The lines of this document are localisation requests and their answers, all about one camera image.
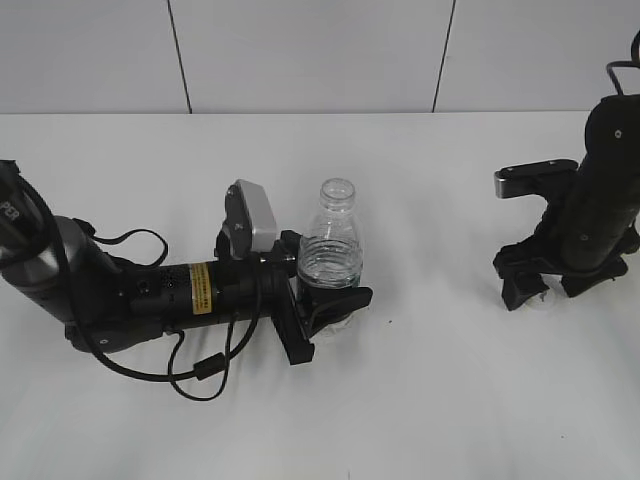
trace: black bracket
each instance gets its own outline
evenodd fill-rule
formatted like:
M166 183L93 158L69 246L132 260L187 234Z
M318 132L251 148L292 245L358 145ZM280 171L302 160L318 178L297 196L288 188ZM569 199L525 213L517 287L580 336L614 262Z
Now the black bracket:
M297 256L300 235L284 231L280 242ZM368 306L373 296L368 287L314 288L298 278L296 298L286 271L278 270L273 277L276 302L271 319L291 365L310 362L315 350L311 337Z
M562 275L565 292L575 297L605 280L626 274L628 267L620 256L640 248L640 236L632 225L597 269L577 271L560 260L557 245L548 233L575 181L577 167L572 160L551 160L507 167L495 174L498 197L539 195L548 202L534 234L523 242L503 247L493 261L504 281L502 299L509 310L517 309L529 298L549 289L541 274Z

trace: white wall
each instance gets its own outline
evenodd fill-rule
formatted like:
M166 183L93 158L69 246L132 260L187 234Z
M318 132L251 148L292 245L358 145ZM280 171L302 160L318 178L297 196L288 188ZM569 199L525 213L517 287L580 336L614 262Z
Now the white wall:
M0 113L186 112L158 0L2 0Z
M591 109L639 29L639 0L458 0L438 111Z
M2 0L0 113L426 112L454 0ZM638 0L457 0L437 111L587 110ZM622 75L640 91L640 72Z
M173 0L195 112L427 111L451 0Z

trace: label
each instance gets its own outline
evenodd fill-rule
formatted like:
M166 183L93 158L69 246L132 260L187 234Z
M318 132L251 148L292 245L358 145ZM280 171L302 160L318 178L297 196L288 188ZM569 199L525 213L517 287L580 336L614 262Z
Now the label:
M8 201L0 203L0 212L4 213L5 217L9 218L12 222L20 217L20 212Z
M211 279L206 263L189 264L191 277L191 303L194 315L204 315L213 311L213 297L211 296Z

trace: black cable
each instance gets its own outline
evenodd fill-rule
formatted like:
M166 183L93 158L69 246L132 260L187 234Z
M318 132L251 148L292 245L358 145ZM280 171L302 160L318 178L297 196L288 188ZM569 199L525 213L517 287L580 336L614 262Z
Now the black cable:
M631 42L631 61L640 64L640 31Z
M222 381L220 382L220 387L218 391L209 397L196 397L195 395L191 395L184 391L180 385L178 385L178 378L173 375L173 364L176 359L176 355L180 350L180 347L184 343L185 333L183 330L176 330L175 333L179 336L178 342L173 347L171 351L171 356L169 357L169 363L167 364L167 376L169 377L169 381L173 389L181 396L188 398L189 400L193 400L195 402L209 402L211 400L215 400L218 398L222 392L224 392L225 387L227 386L227 379L229 378L229 369L231 367L231 360L238 355L242 349L249 343L253 333L255 332L256 326L258 325L258 320L260 318L260 311L262 310L262 280L260 278L260 274L258 272L257 263L260 262L260 259L256 256L252 256L250 258L251 268L253 272L253 278L255 282L256 289L256 304L253 310L253 314L251 316L251 323L247 328L242 339L238 342L233 350L231 350L231 339L233 337L233 326L236 322L236 317L233 316L231 321L229 322L229 326L227 327L227 339L224 345L224 370L222 375Z
M616 93L618 95L624 95L622 85L620 85L620 80L618 80L616 73L613 71L614 68L640 68L640 63L636 63L631 60L619 60L617 62L611 62L607 64L607 74L613 82Z
M189 400L193 400L194 402L209 402L222 395L222 392L224 392L224 389L227 386L227 379L229 378L229 367L231 364L231 338L233 337L233 326L235 325L235 323L236 320L235 317L233 317L229 322L229 326L227 327L227 339L224 343L224 370L222 373L222 381L220 382L218 391L210 397L196 397L195 395L191 395L190 393L185 392L180 387L180 385L178 385L177 379L173 375L173 363L176 359L176 355L178 354L178 350L180 350L180 347L184 343L185 334L182 330L176 330L175 333L177 333L180 338L171 351L171 356L169 357L169 363L167 365L167 376L169 377L171 386L179 395L183 396L184 398L188 398Z
M258 326L258 320L260 319L260 311L262 310L262 278L258 273L258 267L260 263L260 258L257 255L252 255L249 259L251 262L251 271L253 273L253 281L255 282L256 289L256 306L251 317L251 322L249 323L249 327L247 327L247 331L244 332L242 339L238 342L233 350L231 350L231 358L235 358L244 347L247 346L249 340L253 336L253 333L256 331L256 327Z
M613 71L614 68L640 68L640 31L636 33L636 36L631 42L631 60L621 60L607 64L607 75L609 75L611 82L613 82L616 93L618 95L624 95L620 80L618 80L618 76Z
M64 243L62 241L60 230L58 229L55 217L53 216L53 213L51 213L49 206L36 191L36 189L29 184L29 182L27 182L22 177L18 177L18 182L20 187L25 191L29 198L31 198L31 201L34 203L43 217L45 229L48 231L51 238L51 248L56 258L56 262L58 263L59 276L63 282L65 290L67 291L71 314L76 321L76 328L82 336L82 339L87 345L89 351L105 367L116 373L119 373L120 375L124 375L125 377L135 378L137 380L143 380L147 382L170 382L170 379L167 375L144 373L137 370L129 369L127 367L123 367L122 365L111 360L102 352L96 341L87 330L84 324L84 318L82 317L82 315L80 315L80 312L78 310L78 302L76 298L76 290L73 284L73 277L71 275L71 268L69 266L69 261L67 260L67 255L64 250ZM187 380L189 378L194 378L195 376L195 371L191 370L189 372L182 372L172 375L172 380Z
M101 243L103 245L119 245L122 242L124 242L127 238L129 238L131 235L135 235L136 233L150 233L151 235L153 235L154 237L156 237L158 240L162 242L162 253L154 262L149 263L147 265L137 264L137 266L145 267L145 268L155 268L162 265L162 262L164 262L167 259L167 255L169 254L169 244L164 238L160 236L159 233L154 232L153 230L149 230L147 228L136 228L134 230L129 230L128 232L123 233L119 237L115 237L115 238L101 238L101 237L96 237L95 235L90 235L90 237L95 242Z

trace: bottle body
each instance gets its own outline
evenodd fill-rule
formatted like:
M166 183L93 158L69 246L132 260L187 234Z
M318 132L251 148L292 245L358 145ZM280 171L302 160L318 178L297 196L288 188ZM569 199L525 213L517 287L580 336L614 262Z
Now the bottle body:
M300 241L298 276L306 284L329 289L358 286L363 252L354 205L351 182L324 182L318 211Z

